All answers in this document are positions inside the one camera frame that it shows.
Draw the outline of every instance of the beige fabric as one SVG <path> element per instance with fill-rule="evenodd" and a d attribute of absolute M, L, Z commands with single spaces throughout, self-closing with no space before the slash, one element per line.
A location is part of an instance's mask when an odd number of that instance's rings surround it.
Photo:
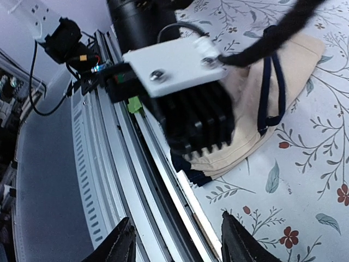
<path fill-rule="evenodd" d="M 303 90 L 325 50 L 324 43 L 305 34 L 297 34 L 278 51 L 286 82 L 286 108 Z M 274 67 L 270 80 L 268 116 L 279 114 L 279 88 Z M 201 170 L 206 176 L 216 179 L 234 168 L 266 142 L 276 127 L 269 127 L 261 137 L 257 131 L 257 114 L 261 94 L 263 60 L 249 68 L 232 68 L 223 83 L 234 101 L 236 128 L 233 142 L 203 157 L 194 156 L 191 169 Z"/>

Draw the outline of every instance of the floral tablecloth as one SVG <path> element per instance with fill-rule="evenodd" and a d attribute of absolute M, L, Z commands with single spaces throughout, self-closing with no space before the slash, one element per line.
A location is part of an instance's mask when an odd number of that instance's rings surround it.
<path fill-rule="evenodd" d="M 234 53 L 292 4 L 196 0 L 178 16 Z M 275 134 L 228 174 L 193 190 L 219 237 L 219 214 L 228 210 L 281 261 L 349 261 L 349 2 L 327 2 L 304 32 L 327 49 Z"/>

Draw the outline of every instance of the black cable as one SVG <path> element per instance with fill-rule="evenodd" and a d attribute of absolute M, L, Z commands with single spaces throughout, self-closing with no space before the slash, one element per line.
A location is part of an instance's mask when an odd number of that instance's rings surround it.
<path fill-rule="evenodd" d="M 71 68 L 70 65 L 68 64 L 68 62 L 65 63 L 65 66 L 67 67 L 67 70 L 73 75 L 73 77 L 75 77 L 75 79 L 76 79 L 77 81 L 79 81 L 79 80 L 80 80 L 79 75 L 77 75 L 77 74 L 74 73 L 74 71 L 72 70 L 72 68 Z"/>
<path fill-rule="evenodd" d="M 160 43 L 161 42 L 161 36 L 163 34 L 164 31 L 168 30 L 169 28 L 172 28 L 172 27 L 184 27 L 184 28 L 187 28 L 187 29 L 190 29 L 192 31 L 194 31 L 195 33 L 197 33 L 200 37 L 204 37 L 204 36 L 207 36 L 207 33 L 202 30 L 201 28 L 193 25 L 192 23 L 187 23 L 187 22 L 177 22 L 177 23 L 171 23 L 167 26 L 165 26 L 158 34 L 158 40 L 157 40 L 157 43 Z"/>
<path fill-rule="evenodd" d="M 34 72 L 34 65 L 35 65 L 35 60 L 37 59 L 37 51 L 38 51 L 38 43 L 35 41 L 35 44 L 34 44 L 34 55 L 33 55 L 33 60 L 32 60 L 32 66 L 31 66 L 31 71 L 30 71 L 30 74 L 29 74 L 29 101 L 31 103 L 31 106 L 33 107 L 33 110 L 35 111 L 35 113 L 37 113 L 38 115 L 40 116 L 50 116 L 52 115 L 54 112 L 57 111 L 57 109 L 61 106 L 61 104 L 64 102 L 65 98 L 67 97 L 67 95 L 65 94 L 61 101 L 59 101 L 58 105 L 56 105 L 56 107 L 54 109 L 52 109 L 50 112 L 47 112 L 47 113 L 42 113 L 40 112 L 36 107 L 35 107 L 35 104 L 34 104 L 34 101 L 33 101 L 33 97 L 32 97 L 32 78 L 33 78 L 33 72 Z"/>
<path fill-rule="evenodd" d="M 87 48 L 89 48 L 90 46 L 92 46 L 94 43 L 95 43 L 95 41 L 89 42 L 89 43 L 87 44 Z"/>
<path fill-rule="evenodd" d="M 84 31 L 81 31 L 81 33 L 84 34 L 84 35 L 86 35 L 86 36 L 88 36 L 88 37 L 90 37 L 91 39 L 93 39 L 93 40 L 96 41 L 96 37 L 93 37 L 92 35 L 90 35 L 90 34 L 84 32 Z"/>
<path fill-rule="evenodd" d="M 177 11 L 184 10 L 189 7 L 194 0 L 173 0 L 170 3 L 165 5 L 166 9 Z"/>

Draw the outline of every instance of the navy blue binding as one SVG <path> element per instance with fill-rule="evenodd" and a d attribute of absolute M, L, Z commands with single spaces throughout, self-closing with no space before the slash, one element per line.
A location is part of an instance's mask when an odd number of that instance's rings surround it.
<path fill-rule="evenodd" d="M 274 26 L 270 26 L 264 30 L 264 34 L 268 33 L 268 30 Z M 270 76 L 272 73 L 272 65 L 276 73 L 276 78 L 278 80 L 279 86 L 279 115 L 274 117 L 268 117 L 268 99 L 269 99 L 269 89 L 270 89 Z M 262 88 L 261 88 L 261 97 L 260 105 L 258 109 L 258 120 L 257 127 L 258 132 L 263 136 L 268 127 L 277 126 L 286 111 L 286 87 L 285 87 L 285 78 L 282 73 L 282 68 L 278 58 L 278 54 L 274 52 L 271 57 L 266 57 L 264 59 L 264 70 L 263 70 L 263 79 L 262 79 Z"/>

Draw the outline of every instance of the white plastic bracket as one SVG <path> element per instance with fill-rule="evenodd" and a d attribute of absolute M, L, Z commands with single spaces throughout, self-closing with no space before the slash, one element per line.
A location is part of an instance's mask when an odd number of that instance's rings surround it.
<path fill-rule="evenodd" d="M 220 52 L 207 37 L 179 38 L 123 55 L 151 97 L 217 81 L 225 70 L 216 60 Z"/>

